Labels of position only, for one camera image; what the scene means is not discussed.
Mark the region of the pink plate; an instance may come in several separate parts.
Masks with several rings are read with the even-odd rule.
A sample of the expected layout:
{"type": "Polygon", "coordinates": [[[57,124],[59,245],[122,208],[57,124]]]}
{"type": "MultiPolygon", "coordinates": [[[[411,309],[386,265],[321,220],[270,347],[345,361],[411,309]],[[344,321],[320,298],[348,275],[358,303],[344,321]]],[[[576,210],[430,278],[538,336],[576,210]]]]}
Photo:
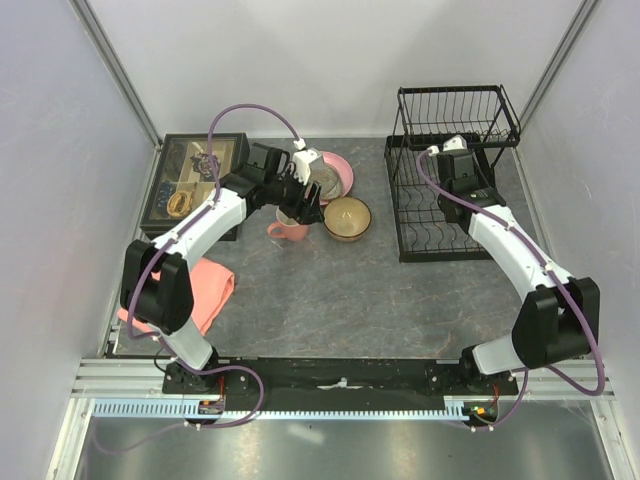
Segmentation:
{"type": "Polygon", "coordinates": [[[323,158],[325,165],[333,166],[340,173],[342,179],[347,184],[348,194],[354,183],[354,173],[351,165],[343,157],[332,152],[324,151],[323,158]]]}

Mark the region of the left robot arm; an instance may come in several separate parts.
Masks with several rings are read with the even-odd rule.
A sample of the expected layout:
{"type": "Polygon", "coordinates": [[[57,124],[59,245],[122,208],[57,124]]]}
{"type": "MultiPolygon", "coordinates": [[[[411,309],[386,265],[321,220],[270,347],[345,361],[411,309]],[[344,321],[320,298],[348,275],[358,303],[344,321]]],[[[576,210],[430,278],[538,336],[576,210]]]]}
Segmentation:
{"type": "Polygon", "coordinates": [[[220,174],[214,155],[208,159],[214,190],[169,232],[127,247],[120,290],[129,337],[140,337],[136,322],[147,325],[146,336],[171,354],[198,393],[215,389],[220,371],[214,347],[192,318],[195,265],[225,233],[266,205],[301,225],[323,219],[321,187],[312,178],[325,164],[318,150],[299,147],[287,154],[254,144],[248,160],[226,175],[220,174]]]}

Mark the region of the pink mug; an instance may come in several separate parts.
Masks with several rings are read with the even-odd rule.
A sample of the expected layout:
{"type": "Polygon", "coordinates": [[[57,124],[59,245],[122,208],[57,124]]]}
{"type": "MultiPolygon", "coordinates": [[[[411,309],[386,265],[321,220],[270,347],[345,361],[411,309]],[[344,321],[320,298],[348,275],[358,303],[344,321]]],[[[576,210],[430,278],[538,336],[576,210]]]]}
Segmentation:
{"type": "Polygon", "coordinates": [[[267,234],[274,239],[302,241],[309,230],[308,225],[302,225],[286,216],[280,209],[276,210],[276,221],[269,225],[267,234]]]}

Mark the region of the brown patterned bowl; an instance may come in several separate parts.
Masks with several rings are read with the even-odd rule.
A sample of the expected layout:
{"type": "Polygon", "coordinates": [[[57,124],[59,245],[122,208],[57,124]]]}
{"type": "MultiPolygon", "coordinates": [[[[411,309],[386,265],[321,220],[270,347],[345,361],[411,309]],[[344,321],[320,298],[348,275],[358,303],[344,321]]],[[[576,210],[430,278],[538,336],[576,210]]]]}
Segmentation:
{"type": "Polygon", "coordinates": [[[335,240],[355,242],[370,228],[372,213],[368,205],[354,197],[340,197],[324,209],[324,226],[335,240]]]}

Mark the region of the grey glass plate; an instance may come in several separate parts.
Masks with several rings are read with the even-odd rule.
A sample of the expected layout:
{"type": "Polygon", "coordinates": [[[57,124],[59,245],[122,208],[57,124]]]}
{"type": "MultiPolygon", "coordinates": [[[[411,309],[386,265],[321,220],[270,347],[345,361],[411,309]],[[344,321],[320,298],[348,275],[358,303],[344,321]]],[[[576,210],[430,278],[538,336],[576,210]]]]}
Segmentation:
{"type": "Polygon", "coordinates": [[[320,200],[328,203],[347,194],[347,184],[340,173],[331,165],[324,165],[315,170],[312,181],[320,187],[320,200]]]}

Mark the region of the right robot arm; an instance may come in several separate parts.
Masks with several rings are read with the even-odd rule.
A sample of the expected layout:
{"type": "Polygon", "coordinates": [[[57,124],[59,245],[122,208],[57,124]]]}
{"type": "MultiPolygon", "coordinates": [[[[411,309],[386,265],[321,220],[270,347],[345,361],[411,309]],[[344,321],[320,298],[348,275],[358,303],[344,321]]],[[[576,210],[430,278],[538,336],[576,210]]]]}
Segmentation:
{"type": "Polygon", "coordinates": [[[463,352],[458,381],[467,392],[483,392],[494,374],[548,368],[589,396],[605,387],[597,350],[600,290],[590,278],[578,279],[555,263],[521,228],[504,198],[484,182],[468,150],[429,150],[438,169],[438,202],[445,218],[458,224],[502,269],[521,299],[511,331],[463,352]],[[557,363],[591,354],[596,384],[588,388],[557,368],[557,363]]]}

